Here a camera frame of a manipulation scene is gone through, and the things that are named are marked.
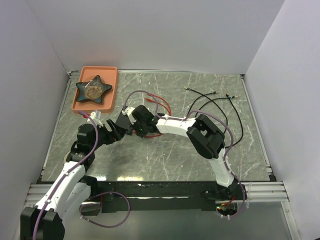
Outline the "black network switch box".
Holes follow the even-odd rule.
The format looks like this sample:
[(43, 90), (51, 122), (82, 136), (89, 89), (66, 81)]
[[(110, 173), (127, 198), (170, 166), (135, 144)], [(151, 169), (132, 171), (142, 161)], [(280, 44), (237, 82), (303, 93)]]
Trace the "black network switch box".
[(133, 125), (135, 123), (135, 119), (131, 113), (126, 113), (124, 111), (120, 112), (117, 120), (116, 125), (125, 129), (127, 135), (132, 135), (133, 133)]

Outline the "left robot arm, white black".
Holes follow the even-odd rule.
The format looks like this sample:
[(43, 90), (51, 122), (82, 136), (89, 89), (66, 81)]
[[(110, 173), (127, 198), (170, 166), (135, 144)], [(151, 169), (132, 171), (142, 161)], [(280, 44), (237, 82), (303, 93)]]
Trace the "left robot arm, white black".
[(69, 160), (44, 196), (20, 215), (20, 239), (62, 240), (67, 221), (82, 202), (94, 201), (99, 195), (98, 181), (86, 175), (95, 159), (95, 150), (120, 141), (127, 130), (112, 120), (99, 125), (92, 119), (78, 128), (77, 140), (70, 149)]

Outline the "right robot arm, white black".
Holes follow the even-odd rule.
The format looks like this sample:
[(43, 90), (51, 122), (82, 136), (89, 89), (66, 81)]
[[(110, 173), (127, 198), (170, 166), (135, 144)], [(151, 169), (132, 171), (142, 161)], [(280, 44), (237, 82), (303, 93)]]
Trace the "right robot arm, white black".
[(195, 150), (208, 159), (215, 174), (218, 193), (223, 199), (236, 194), (233, 176), (225, 146), (224, 133), (205, 114), (198, 117), (181, 118), (167, 114), (154, 115), (145, 106), (127, 107), (122, 111), (129, 119), (129, 126), (136, 135), (144, 138), (148, 134), (172, 134), (189, 138)]

